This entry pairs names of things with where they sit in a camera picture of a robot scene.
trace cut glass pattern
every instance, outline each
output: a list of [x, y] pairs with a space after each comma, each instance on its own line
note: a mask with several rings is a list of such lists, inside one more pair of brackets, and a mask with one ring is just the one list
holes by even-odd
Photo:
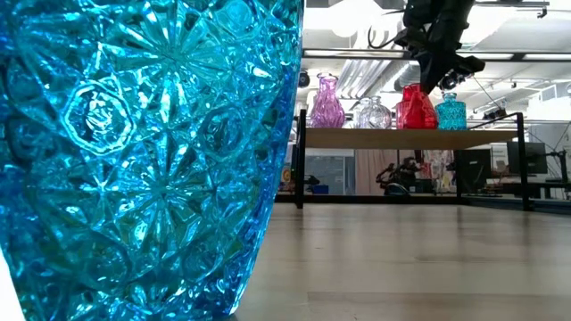
[[0, 245], [28, 320], [210, 320], [286, 151], [303, 0], [7, 0]]

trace blue glass vase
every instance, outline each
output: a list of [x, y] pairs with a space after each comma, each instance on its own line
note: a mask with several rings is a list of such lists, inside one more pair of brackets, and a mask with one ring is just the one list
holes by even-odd
[[303, 0], [7, 0], [0, 244], [28, 320], [232, 314], [293, 120]]
[[466, 130], [466, 104], [456, 101], [456, 94], [447, 93], [443, 96], [444, 103], [436, 106], [438, 129]]

